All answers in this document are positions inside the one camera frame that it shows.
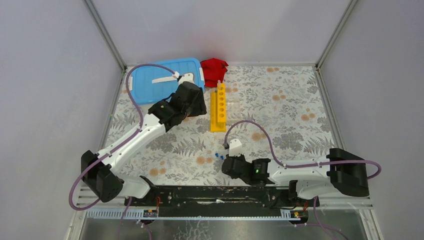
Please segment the blue plastic bin lid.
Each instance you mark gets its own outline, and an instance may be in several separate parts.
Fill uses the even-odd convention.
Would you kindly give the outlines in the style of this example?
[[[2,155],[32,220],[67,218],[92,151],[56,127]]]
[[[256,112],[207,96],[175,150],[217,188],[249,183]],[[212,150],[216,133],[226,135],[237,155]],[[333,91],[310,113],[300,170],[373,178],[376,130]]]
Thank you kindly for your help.
[[[179,58],[156,61],[155,64],[164,66],[180,75],[194,74],[194,84],[204,88],[204,74],[200,61],[196,58]],[[137,68],[128,80],[128,89],[138,105],[158,102],[168,97],[178,88],[178,81],[166,69],[153,66]]]

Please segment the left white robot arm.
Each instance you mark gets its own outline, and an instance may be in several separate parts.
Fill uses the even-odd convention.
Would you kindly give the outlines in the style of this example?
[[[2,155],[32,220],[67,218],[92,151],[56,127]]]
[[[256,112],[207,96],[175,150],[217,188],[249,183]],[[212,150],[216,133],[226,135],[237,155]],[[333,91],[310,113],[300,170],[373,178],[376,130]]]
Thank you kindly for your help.
[[[152,204],[155,200],[152,185],[143,177],[121,174],[123,166],[141,148],[181,124],[187,117],[206,113],[203,89],[187,81],[179,84],[174,93],[148,109],[141,125],[97,153],[90,150],[83,153],[82,181],[103,203],[116,197],[134,197],[144,206]]]

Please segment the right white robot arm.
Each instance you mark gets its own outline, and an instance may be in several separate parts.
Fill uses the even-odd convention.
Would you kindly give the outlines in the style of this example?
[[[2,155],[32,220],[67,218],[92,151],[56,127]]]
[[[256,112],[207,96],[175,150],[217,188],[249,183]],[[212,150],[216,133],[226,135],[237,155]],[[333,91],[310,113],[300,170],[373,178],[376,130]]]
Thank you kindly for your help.
[[[221,171],[249,186],[289,187],[286,198],[293,206],[325,194],[341,193],[350,197],[370,194],[364,159],[340,148],[331,148],[326,156],[301,160],[292,167],[269,158],[248,162],[243,154],[228,155]]]

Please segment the white plastic storage bin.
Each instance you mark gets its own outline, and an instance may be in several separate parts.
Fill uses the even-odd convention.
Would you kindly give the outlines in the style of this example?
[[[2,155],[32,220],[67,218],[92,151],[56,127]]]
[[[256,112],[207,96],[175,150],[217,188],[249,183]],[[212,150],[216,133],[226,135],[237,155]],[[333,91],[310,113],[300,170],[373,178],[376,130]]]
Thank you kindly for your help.
[[[149,109],[155,104],[156,102],[151,102],[151,103],[148,103],[148,104],[143,104],[143,105],[140,105],[139,106],[139,108],[140,108],[140,110],[141,110],[141,112],[145,115],[145,114],[148,114],[148,111],[149,111]]]

